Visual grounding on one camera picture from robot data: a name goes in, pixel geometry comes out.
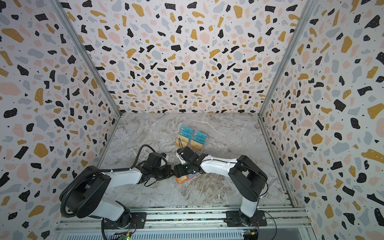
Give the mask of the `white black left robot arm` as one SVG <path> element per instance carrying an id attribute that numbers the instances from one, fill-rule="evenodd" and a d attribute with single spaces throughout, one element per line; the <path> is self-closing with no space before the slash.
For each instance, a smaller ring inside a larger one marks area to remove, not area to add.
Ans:
<path id="1" fill-rule="evenodd" d="M 115 222 L 120 228 L 131 222 L 131 211 L 118 201 L 105 197 L 109 189 L 125 185 L 147 184 L 172 176 L 172 167 L 165 153 L 152 152 L 138 166 L 124 169 L 84 169 L 61 193 L 60 212 L 65 218 L 93 217 Z"/>

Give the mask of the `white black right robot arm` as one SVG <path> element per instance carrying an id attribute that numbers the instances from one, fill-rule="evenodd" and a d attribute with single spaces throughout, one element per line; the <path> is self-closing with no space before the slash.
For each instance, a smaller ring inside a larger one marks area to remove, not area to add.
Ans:
<path id="1" fill-rule="evenodd" d="M 249 157 L 241 155 L 237 159 L 223 159 L 208 154 L 198 155 L 190 147 L 178 149 L 177 156 L 181 161 L 173 169 L 177 178 L 195 173 L 228 177 L 243 197 L 242 215 L 247 218 L 255 215 L 259 199 L 266 192 L 268 177 Z"/>

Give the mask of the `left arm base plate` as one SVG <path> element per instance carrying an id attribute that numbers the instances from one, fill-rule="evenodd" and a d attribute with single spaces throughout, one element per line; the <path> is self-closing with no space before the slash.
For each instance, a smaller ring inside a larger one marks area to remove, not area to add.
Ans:
<path id="1" fill-rule="evenodd" d="M 123 213 L 117 221 L 106 220 L 105 230 L 138 230 L 143 229 L 146 223 L 146 212 Z"/>

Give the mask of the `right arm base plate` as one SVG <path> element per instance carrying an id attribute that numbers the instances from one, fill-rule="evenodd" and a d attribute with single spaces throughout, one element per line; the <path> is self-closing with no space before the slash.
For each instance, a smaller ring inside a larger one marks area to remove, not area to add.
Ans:
<path id="1" fill-rule="evenodd" d="M 252 227 L 256 228 L 267 226 L 267 220 L 264 211 L 258 211 L 254 213 L 252 217 L 248 217 L 240 210 L 226 211 L 226 217 L 224 222 L 228 227 Z"/>

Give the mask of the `orange card wallet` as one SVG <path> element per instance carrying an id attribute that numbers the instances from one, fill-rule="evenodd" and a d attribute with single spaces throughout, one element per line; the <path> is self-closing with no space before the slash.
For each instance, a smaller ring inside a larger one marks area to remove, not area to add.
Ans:
<path id="1" fill-rule="evenodd" d="M 195 177 L 198 177 L 200 175 L 200 173 L 195 173 L 195 174 L 189 174 L 189 175 L 186 175 L 186 176 L 182 176 L 180 178 L 177 178 L 176 177 L 176 181 L 177 181 L 177 184 L 182 184 L 184 182 L 187 182 Z"/>

